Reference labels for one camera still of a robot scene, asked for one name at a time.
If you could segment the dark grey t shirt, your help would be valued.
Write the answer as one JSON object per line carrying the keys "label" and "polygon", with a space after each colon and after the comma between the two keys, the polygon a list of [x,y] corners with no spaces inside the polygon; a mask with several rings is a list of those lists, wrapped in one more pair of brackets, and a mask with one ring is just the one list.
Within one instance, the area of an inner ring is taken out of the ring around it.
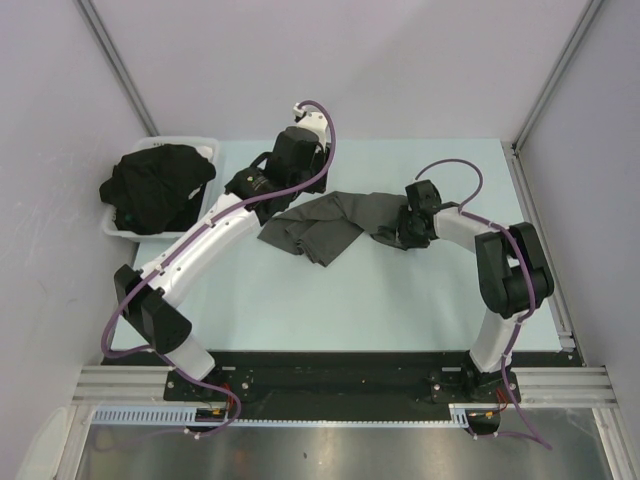
{"label": "dark grey t shirt", "polygon": [[403,195],[334,191],[270,219],[258,239],[327,267],[361,234],[374,240],[379,226],[397,230],[400,211],[407,205]]}

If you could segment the white t shirt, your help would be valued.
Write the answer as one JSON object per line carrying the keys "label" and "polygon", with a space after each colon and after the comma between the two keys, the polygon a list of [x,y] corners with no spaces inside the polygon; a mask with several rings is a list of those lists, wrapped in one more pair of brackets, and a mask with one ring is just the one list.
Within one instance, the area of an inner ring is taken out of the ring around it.
{"label": "white t shirt", "polygon": [[[201,145],[201,146],[195,146],[195,150],[196,152],[203,157],[204,159],[207,160],[208,164],[211,165],[213,167],[213,169],[215,170],[215,161],[214,161],[214,155],[215,155],[215,150],[210,147],[210,146],[206,146],[206,145]],[[214,171],[213,176],[208,179],[207,181],[205,181],[201,186],[199,186],[198,188],[194,189],[188,196],[188,199],[191,200],[194,197],[196,197],[199,194],[202,194],[206,191],[206,189],[209,187],[209,183],[215,179],[216,177],[216,173],[217,171]]]}

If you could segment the black t shirt pile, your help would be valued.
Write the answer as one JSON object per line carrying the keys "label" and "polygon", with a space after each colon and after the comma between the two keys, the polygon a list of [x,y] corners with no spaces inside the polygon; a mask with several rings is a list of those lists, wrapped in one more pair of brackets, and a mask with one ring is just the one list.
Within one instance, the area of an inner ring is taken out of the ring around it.
{"label": "black t shirt pile", "polygon": [[115,208],[119,231],[185,232],[198,220],[205,192],[188,196],[215,170],[195,146],[165,143],[123,156],[99,187],[99,197]]}

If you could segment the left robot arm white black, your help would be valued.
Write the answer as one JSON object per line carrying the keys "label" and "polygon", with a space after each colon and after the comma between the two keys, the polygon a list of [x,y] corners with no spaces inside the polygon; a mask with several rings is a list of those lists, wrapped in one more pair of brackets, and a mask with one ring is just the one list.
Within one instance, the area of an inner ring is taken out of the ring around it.
{"label": "left robot arm white black", "polygon": [[177,242],[139,270],[124,265],[116,272],[118,305],[109,322],[128,322],[145,348],[187,375],[185,385],[197,398],[214,397],[221,376],[179,305],[228,247],[286,210],[299,194],[324,190],[332,136],[328,126],[287,127],[271,151],[231,178],[212,209]]}

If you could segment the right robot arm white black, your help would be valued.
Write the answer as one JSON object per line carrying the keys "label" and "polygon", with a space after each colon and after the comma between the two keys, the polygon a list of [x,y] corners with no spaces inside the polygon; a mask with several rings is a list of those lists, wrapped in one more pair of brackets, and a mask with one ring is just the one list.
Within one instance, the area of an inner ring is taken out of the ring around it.
{"label": "right robot arm white black", "polygon": [[418,181],[405,188],[396,238],[405,248],[452,242],[476,258],[486,313],[480,332],[465,354],[461,388],[473,401],[493,394],[509,370],[511,352],[526,320],[554,293],[555,283],[536,228],[521,222],[508,227],[443,202],[435,185]]}

